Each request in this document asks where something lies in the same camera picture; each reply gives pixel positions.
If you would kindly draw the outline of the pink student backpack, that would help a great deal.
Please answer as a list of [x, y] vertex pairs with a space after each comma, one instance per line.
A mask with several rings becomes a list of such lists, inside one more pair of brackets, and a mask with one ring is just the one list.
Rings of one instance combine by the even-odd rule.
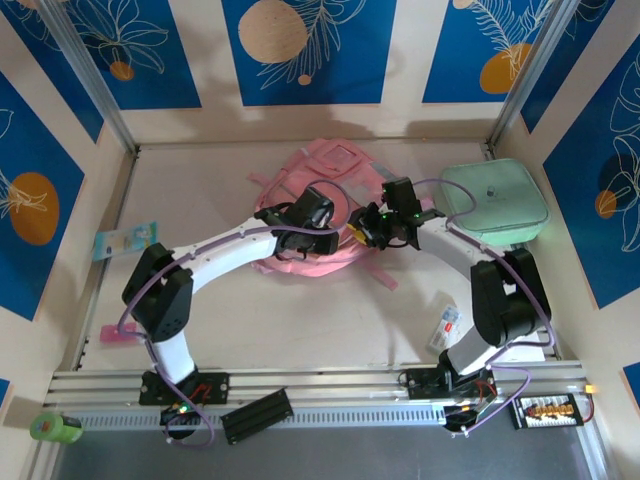
[[[348, 140], [316, 139], [294, 152], [275, 176], [268, 178], [251, 173], [247, 179], [262, 187], [255, 202], [257, 210], [293, 202], [309, 183], [318, 180], [320, 183], [316, 188], [335, 205], [331, 225], [339, 226], [348, 220], [350, 211], [371, 202], [378, 203], [382, 184], [394, 177], [393, 172]], [[374, 252], [356, 240], [352, 232], [345, 240], [351, 241], [347, 251], [328, 256], [303, 256], [287, 251], [256, 261], [252, 267], [263, 274], [280, 272], [317, 278], [356, 264], [387, 289], [393, 291], [398, 287], [398, 282], [372, 259]]]

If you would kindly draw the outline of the clear packet red label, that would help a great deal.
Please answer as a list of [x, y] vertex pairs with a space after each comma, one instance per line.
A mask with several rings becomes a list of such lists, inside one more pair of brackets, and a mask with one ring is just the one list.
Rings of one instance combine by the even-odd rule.
[[426, 349], [434, 354], [440, 354], [459, 340], [462, 324], [462, 314], [452, 304], [447, 304], [438, 313], [436, 328], [426, 344]]

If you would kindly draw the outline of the mint green zip case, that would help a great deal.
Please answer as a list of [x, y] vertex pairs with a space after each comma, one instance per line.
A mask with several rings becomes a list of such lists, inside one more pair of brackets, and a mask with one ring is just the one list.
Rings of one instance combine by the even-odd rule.
[[452, 166], [441, 179], [444, 209], [453, 224], [486, 244], [527, 243], [550, 220], [542, 193], [516, 159]]

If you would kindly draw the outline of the black ribbed block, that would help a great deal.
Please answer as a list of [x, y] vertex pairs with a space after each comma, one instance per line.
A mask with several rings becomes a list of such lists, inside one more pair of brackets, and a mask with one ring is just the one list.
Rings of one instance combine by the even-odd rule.
[[277, 390], [221, 417], [225, 438], [235, 445], [293, 415], [285, 389]]

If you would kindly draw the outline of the light blue tissue packet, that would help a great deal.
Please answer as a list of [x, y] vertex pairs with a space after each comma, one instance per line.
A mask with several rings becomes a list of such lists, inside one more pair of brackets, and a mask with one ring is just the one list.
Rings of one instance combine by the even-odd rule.
[[134, 227], [98, 232], [94, 239], [94, 261], [142, 251], [157, 241], [157, 223], [149, 222]]

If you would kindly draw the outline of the control board orange light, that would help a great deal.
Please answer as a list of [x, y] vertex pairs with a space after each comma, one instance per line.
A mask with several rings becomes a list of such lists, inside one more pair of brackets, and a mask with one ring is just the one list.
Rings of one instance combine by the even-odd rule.
[[446, 406], [444, 408], [444, 428], [452, 434], [468, 431], [478, 423], [480, 417], [493, 405], [493, 401], [483, 400], [477, 404]]

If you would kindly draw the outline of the control board green light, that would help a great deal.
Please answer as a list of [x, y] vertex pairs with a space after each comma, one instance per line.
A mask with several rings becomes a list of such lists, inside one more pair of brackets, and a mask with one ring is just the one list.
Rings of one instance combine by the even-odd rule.
[[176, 428], [179, 426], [197, 426], [201, 416], [184, 401], [174, 403], [160, 412], [160, 425]]

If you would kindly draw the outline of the pink white pill box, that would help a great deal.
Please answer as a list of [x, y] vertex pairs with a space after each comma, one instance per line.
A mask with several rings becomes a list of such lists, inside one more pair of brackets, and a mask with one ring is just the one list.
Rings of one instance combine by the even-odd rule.
[[104, 325], [99, 334], [99, 341], [105, 345], [124, 345], [139, 343], [142, 338], [135, 322], [125, 323], [122, 329], [117, 325]]

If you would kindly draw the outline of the black power distribution board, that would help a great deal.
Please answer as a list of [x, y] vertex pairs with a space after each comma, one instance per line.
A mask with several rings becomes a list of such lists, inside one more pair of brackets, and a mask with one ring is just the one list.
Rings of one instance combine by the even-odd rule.
[[516, 430], [584, 425], [573, 394], [520, 396], [510, 413]]

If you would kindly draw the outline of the green tape roll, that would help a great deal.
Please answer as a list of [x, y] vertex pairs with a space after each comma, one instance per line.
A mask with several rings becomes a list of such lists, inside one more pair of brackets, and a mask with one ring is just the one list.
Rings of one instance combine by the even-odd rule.
[[30, 425], [30, 436], [38, 441], [73, 444], [83, 432], [78, 419], [52, 412], [38, 415]]

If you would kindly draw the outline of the aluminium frame rail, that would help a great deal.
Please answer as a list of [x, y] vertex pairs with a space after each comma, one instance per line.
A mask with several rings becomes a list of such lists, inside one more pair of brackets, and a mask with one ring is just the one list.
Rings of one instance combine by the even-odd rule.
[[[295, 406], [406, 404], [400, 384], [410, 365], [314, 369], [231, 369], [226, 372], [227, 404], [242, 406], [284, 388]], [[589, 383], [578, 361], [504, 363], [493, 368], [498, 393], [506, 397], [531, 375], [527, 394], [582, 393]], [[116, 409], [138, 404], [141, 370], [59, 371], [45, 394], [45, 407], [57, 410]]]

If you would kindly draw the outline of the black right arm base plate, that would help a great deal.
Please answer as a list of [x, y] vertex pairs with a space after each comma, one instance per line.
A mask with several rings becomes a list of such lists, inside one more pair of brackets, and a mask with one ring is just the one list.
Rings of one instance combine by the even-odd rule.
[[497, 395], [493, 375], [486, 369], [460, 376], [443, 366], [411, 368], [404, 371], [404, 376], [411, 400], [480, 399]]

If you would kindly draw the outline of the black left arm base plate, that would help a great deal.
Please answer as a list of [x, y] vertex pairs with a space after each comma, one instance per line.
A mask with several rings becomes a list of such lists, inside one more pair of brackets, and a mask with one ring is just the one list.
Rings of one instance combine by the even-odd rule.
[[[223, 373], [195, 371], [175, 387], [198, 405], [223, 405], [227, 402], [230, 376]], [[143, 406], [169, 406], [182, 401], [159, 374], [147, 371], [142, 375], [138, 403]]]

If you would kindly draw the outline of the aluminium corner post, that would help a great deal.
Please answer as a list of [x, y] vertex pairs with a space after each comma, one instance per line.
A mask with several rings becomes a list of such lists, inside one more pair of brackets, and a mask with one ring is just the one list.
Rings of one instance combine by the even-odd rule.
[[486, 138], [485, 145], [490, 160], [496, 158], [500, 141], [519, 115], [579, 3], [580, 0], [553, 0], [549, 15], [541, 26], [529, 55]]
[[134, 141], [115, 98], [64, 6], [57, 0], [34, 0], [34, 2], [51, 36], [103, 120], [109, 125], [124, 150], [136, 157], [139, 146]]

